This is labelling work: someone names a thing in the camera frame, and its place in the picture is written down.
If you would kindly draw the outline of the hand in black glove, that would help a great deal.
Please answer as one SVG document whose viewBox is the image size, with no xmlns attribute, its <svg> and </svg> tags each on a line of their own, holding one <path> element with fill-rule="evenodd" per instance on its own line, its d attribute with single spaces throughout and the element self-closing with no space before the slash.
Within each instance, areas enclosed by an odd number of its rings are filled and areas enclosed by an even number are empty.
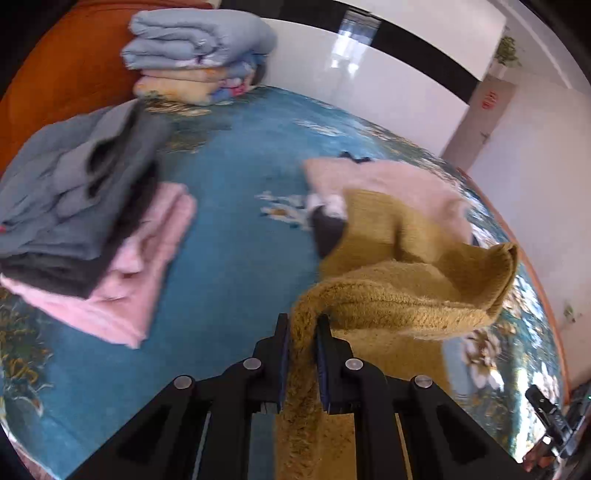
<svg viewBox="0 0 591 480">
<path fill-rule="evenodd" d="M 531 472 L 535 467 L 545 469 L 555 460 L 556 456 L 550 446 L 540 441 L 523 456 L 522 466 L 527 472 Z"/>
</svg>

